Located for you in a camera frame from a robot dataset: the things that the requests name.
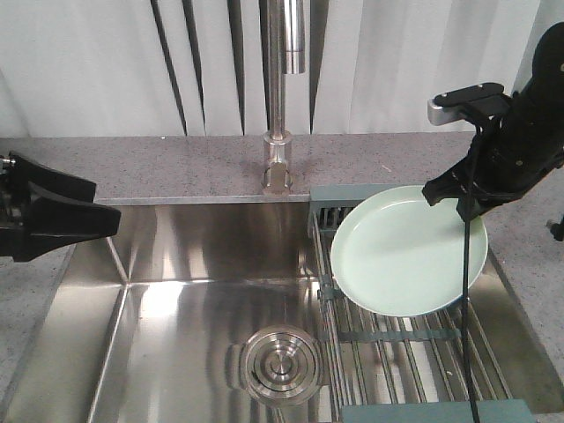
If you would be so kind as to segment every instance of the faucet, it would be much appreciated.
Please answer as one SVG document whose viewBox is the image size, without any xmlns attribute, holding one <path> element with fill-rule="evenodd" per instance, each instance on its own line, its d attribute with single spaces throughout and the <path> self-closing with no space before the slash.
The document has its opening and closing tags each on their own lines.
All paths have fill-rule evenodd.
<svg viewBox="0 0 564 423">
<path fill-rule="evenodd" d="M 306 67 L 303 0 L 268 0 L 269 130 L 263 135 L 263 192 L 287 195 L 292 187 L 292 134 L 285 128 L 285 74 Z"/>
</svg>

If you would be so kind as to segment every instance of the stainless steel sink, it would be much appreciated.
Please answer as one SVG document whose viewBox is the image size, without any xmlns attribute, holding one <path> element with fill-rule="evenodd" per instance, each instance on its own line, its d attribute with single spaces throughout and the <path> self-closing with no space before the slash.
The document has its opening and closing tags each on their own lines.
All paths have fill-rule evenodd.
<svg viewBox="0 0 564 423">
<path fill-rule="evenodd" d="M 343 403 L 320 313 L 320 252 L 308 237 L 308 203 L 120 208 L 116 237 L 75 248 L 6 422 L 339 417 Z M 330 242 L 329 233 L 323 238 Z M 497 358 L 484 361 L 486 371 L 499 365 L 508 390 L 534 412 L 564 410 L 561 382 L 491 263 L 471 297 L 489 339 L 482 345 L 476 336 L 477 353 Z M 411 364 L 405 341 L 363 338 L 367 327 L 355 316 L 371 317 L 347 299 L 336 301 L 337 319 L 352 315 L 348 331 L 357 336 L 337 341 L 348 404 L 392 401 L 383 356 L 375 354 L 382 342 L 400 402 L 420 401 L 405 376 Z M 387 330 L 403 324 L 413 330 L 424 322 L 397 319 Z M 416 344 L 410 346 L 429 400 L 464 399 L 464 390 L 450 389 L 450 397 L 441 386 L 442 375 L 456 376 L 456 342 Z M 451 356 L 441 364 L 446 374 L 441 352 Z"/>
</svg>

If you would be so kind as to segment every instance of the sink drain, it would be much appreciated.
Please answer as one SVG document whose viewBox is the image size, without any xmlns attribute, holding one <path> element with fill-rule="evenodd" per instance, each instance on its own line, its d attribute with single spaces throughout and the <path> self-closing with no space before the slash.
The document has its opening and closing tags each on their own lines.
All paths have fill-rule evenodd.
<svg viewBox="0 0 564 423">
<path fill-rule="evenodd" d="M 319 388 L 317 344 L 307 332 L 293 326 L 264 328 L 245 344 L 241 375 L 249 394 L 263 404 L 301 404 Z"/>
</svg>

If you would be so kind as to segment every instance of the granite countertop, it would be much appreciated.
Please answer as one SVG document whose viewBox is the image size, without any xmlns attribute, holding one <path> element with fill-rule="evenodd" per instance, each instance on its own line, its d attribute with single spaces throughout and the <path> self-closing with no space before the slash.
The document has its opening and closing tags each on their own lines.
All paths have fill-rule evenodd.
<svg viewBox="0 0 564 423">
<path fill-rule="evenodd" d="M 471 133 L 298 136 L 293 194 L 339 183 L 424 183 L 463 155 Z M 261 137 L 1 139 L 39 162 L 98 183 L 97 198 L 189 197 L 194 203 L 263 200 Z M 564 171 L 524 199 L 485 216 L 490 246 L 560 378 L 564 380 L 564 242 L 545 223 L 564 212 Z M 31 263 L 0 259 L 0 398 L 4 406 L 53 298 L 68 248 Z M 562 421 L 563 415 L 542 421 Z"/>
</svg>

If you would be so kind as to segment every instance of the plate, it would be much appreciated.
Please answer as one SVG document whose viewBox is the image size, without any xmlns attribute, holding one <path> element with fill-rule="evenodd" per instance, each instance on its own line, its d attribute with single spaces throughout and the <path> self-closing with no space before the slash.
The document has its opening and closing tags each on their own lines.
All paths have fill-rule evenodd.
<svg viewBox="0 0 564 423">
<path fill-rule="evenodd" d="M 415 316 L 462 295 L 464 223 L 456 199 L 431 207 L 422 186 L 388 189 L 365 200 L 343 220 L 331 246 L 338 286 L 362 308 L 381 315 Z M 481 218 L 471 223 L 469 285 L 487 256 Z"/>
</svg>

